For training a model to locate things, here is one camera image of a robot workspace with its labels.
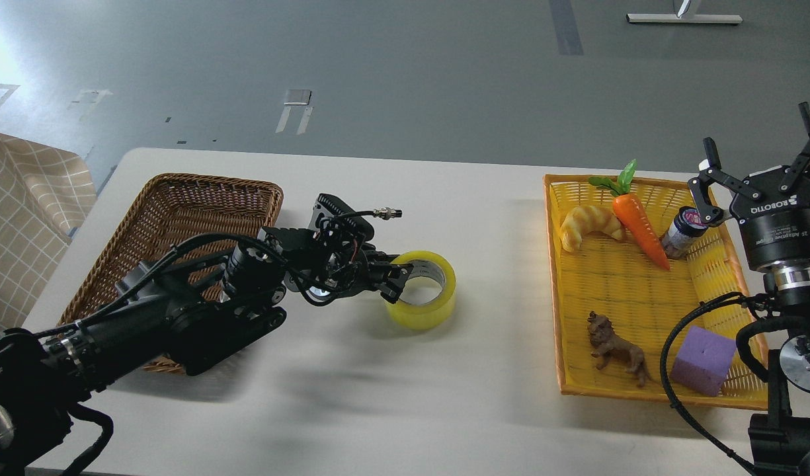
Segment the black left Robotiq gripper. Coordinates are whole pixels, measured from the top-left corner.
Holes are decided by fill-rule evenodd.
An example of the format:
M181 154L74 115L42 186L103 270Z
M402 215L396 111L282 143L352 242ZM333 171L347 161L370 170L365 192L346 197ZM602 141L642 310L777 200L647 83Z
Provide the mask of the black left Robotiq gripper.
M287 286L305 292L314 304L378 292L395 305L414 265L370 261L368 266L366 252L372 248L367 243L374 238L368 217L375 214L374 209L357 211L338 196L321 193L307 227L263 227L259 239L287 262Z

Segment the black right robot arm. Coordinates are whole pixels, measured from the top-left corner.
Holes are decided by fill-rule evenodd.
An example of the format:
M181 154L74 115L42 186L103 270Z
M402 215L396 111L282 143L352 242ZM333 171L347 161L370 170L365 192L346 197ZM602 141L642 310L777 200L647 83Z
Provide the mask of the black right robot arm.
M747 265L764 277L764 293L717 298L688 316L732 302L764 311L737 332L740 359L768 384L768 409L749 426L752 475L810 475L810 418L792 414L790 385L810 393L810 106L798 106L809 139L791 165L742 180L720 166L716 144L704 139L705 160L688 186L704 225L735 219Z

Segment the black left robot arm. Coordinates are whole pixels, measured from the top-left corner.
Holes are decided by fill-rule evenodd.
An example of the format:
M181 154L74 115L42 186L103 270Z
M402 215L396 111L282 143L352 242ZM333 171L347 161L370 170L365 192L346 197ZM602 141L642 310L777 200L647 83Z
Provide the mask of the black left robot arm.
M259 229L256 237L211 232L140 262L117 298L84 319L35 332L0 332L0 475L24 470L59 446L74 420L100 428L63 471L78 475L114 433L111 416L88 409L96 392L160 356L199 376L286 321L280 302L299 293L324 307L368 290L395 304L413 265L377 250L368 218L321 193L307 228Z

